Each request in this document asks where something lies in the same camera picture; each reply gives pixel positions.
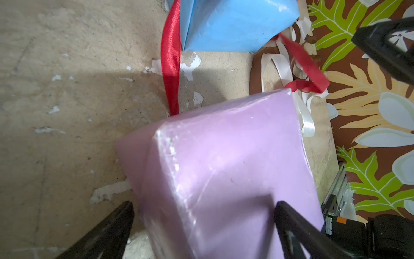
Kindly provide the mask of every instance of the purple box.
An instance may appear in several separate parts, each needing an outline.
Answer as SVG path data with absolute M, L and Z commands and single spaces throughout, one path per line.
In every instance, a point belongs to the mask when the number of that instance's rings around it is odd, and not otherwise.
M 157 258 L 283 258 L 284 200 L 323 217 L 290 89 L 166 118 L 116 143 Z

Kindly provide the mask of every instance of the green leaf pattern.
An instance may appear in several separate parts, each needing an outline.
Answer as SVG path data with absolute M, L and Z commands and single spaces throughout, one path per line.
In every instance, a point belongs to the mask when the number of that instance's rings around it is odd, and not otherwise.
M 368 8 L 360 1 L 357 1 L 349 11 L 346 19 L 344 19 L 342 13 L 345 7 L 345 0 L 336 0 L 331 9 L 326 8 L 324 0 L 320 0 L 319 3 L 316 2 L 318 1 L 315 0 L 311 5 L 308 5 L 309 16 L 316 16 L 316 20 L 312 23 L 312 28 L 316 29 L 327 26 L 332 31 L 316 42 L 316 50 L 328 48 L 345 40 L 329 55 L 323 64 L 322 71 L 326 71 L 332 63 L 343 59 L 354 49 L 355 44 L 351 41 L 352 36 Z M 402 0 L 383 1 L 362 21 L 361 27 L 366 27 L 379 19 L 389 18 L 401 2 Z
M 403 184 L 393 172 L 384 175 L 380 180 L 375 178 L 378 169 L 377 154 L 374 152 L 363 163 L 356 158 L 355 149 L 348 152 L 344 147 L 337 147 L 338 156 L 347 162 L 345 170 L 355 173 L 362 183 L 352 182 L 350 187 L 356 194 L 372 196 L 372 200 L 364 200 L 355 204 L 357 211 L 380 212 L 394 210 L 402 216 L 397 208 L 404 207 L 404 200 L 414 200 L 414 189 L 397 192 Z

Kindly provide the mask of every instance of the white ribbon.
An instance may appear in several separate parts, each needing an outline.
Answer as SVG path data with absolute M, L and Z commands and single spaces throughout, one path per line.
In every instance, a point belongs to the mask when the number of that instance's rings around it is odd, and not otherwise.
M 308 31 L 311 29 L 312 22 L 307 17 L 304 17 L 303 20 L 298 20 L 296 24 L 301 32 L 301 40 L 299 41 L 299 44 L 302 45 L 305 42 Z
M 269 54 L 269 53 L 263 54 L 262 55 L 262 67 L 261 67 L 262 92 L 265 91 L 263 76 L 264 76 L 266 67 L 270 63 L 270 61 L 273 61 L 274 65 L 276 66 L 276 69 L 279 73 L 283 86 L 286 86 L 288 83 L 293 81 L 292 70 L 290 69 L 289 61 L 288 59 L 286 59 L 284 55 Z M 299 90 L 292 93 L 293 100 L 296 106 L 296 111 L 301 121 L 302 136 L 312 137 L 315 134 L 315 124 L 313 122 L 309 108 L 306 107 L 306 104 L 305 104 L 306 101 L 305 102 L 303 101 L 300 94 L 302 94 L 302 92 Z
M 311 93 L 309 93 L 308 95 L 306 95 L 306 97 L 304 98 L 303 97 L 303 94 L 304 93 L 302 93 L 302 100 L 303 100 L 303 102 L 304 103 L 306 103 L 306 107 L 308 108 L 308 110 L 309 110 L 309 112 L 312 112 L 311 111 L 311 103 L 312 103 L 312 99 L 315 97 L 315 96 L 318 96 L 318 97 L 320 97 L 320 98 L 325 98 L 328 94 L 329 94 L 329 92 L 328 92 L 328 89 L 326 89 L 322 94 L 317 94 L 317 93 L 313 93 L 313 92 L 311 92 Z
M 286 60 L 289 61 L 289 54 L 287 53 L 287 49 L 280 39 L 276 40 L 276 46 L 279 49 L 280 54 L 282 54 L 286 58 Z

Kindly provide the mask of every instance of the white flower pattern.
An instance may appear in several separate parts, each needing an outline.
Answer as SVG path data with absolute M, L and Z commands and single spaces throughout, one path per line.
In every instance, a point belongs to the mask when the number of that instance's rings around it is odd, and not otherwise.
M 388 40 L 392 44 L 395 44 L 399 49 L 403 50 L 404 52 L 407 51 L 407 46 L 405 45 L 404 38 L 414 41 L 414 31 L 408 31 L 408 30 L 396 31 L 393 34 L 391 34 L 391 36 L 392 37 L 389 38 Z
M 414 104 L 407 98 L 391 92 L 383 92 L 378 109 L 382 117 L 401 128 L 414 131 Z M 373 128 L 362 134 L 356 142 L 377 148 L 414 145 L 414 134 L 391 128 Z M 392 164 L 392 171 L 403 184 L 414 184 L 414 150 L 400 156 Z

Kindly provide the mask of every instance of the orange label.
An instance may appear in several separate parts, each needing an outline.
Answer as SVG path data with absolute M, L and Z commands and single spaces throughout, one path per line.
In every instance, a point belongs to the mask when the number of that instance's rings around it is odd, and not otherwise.
M 347 223 L 347 219 L 341 218 L 341 217 L 337 217 L 337 222 L 342 223 L 342 224 L 346 224 Z

